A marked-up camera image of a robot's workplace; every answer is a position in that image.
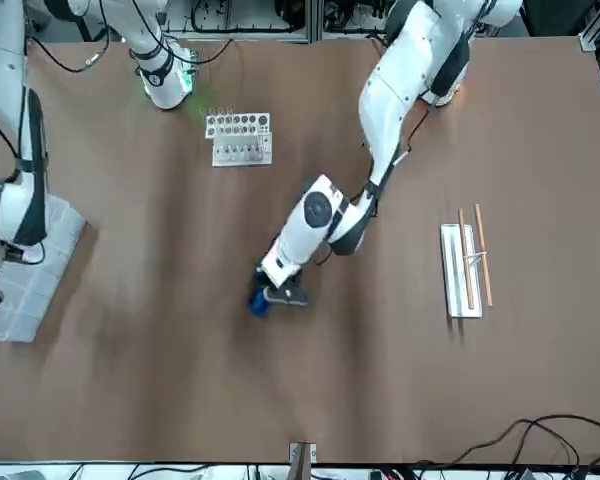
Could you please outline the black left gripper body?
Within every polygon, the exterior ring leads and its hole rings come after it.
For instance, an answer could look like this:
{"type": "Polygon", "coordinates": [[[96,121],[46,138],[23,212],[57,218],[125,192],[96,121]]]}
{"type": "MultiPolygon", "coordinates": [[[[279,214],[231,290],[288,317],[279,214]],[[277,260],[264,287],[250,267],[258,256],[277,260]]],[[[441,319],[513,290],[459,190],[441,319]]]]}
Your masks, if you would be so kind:
{"type": "Polygon", "coordinates": [[[267,286],[264,298],[271,304],[301,307],[309,304],[309,294],[302,289],[300,276],[288,278],[280,287],[267,286]]]}

